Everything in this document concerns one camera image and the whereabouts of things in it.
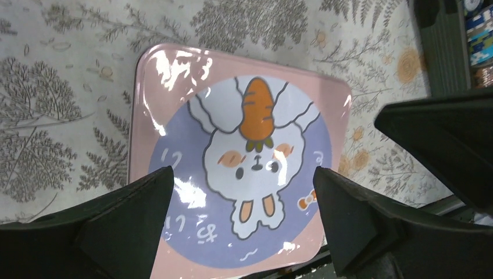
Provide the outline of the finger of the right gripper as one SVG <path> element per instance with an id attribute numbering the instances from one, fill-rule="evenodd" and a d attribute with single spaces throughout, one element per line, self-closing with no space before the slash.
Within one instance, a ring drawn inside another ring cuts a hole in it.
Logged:
<path id="1" fill-rule="evenodd" d="M 492 89 L 392 103 L 374 126 L 464 203 L 492 213 Z"/>

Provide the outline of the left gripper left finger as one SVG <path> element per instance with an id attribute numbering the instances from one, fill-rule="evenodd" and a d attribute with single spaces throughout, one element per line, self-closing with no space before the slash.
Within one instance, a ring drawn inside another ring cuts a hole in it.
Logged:
<path id="1" fill-rule="evenodd" d="M 174 188 L 171 167 L 29 223 L 1 225 L 2 278 L 149 278 Z"/>

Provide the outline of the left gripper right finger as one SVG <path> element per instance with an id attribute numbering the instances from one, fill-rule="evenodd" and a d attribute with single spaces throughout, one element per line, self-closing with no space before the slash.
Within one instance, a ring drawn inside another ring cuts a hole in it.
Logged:
<path id="1" fill-rule="evenodd" d="M 323 167 L 313 185 L 338 276 L 492 277 L 491 227 L 407 206 Z"/>

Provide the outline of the silver tin lid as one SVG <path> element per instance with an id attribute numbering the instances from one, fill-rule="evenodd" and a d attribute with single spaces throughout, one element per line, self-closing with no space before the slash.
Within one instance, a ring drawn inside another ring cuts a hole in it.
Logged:
<path id="1" fill-rule="evenodd" d="M 336 169 L 351 89 L 312 71 L 159 44 L 137 62 L 128 179 L 174 190 L 152 278 L 237 278 L 303 263 L 323 244 L 313 187 Z"/>

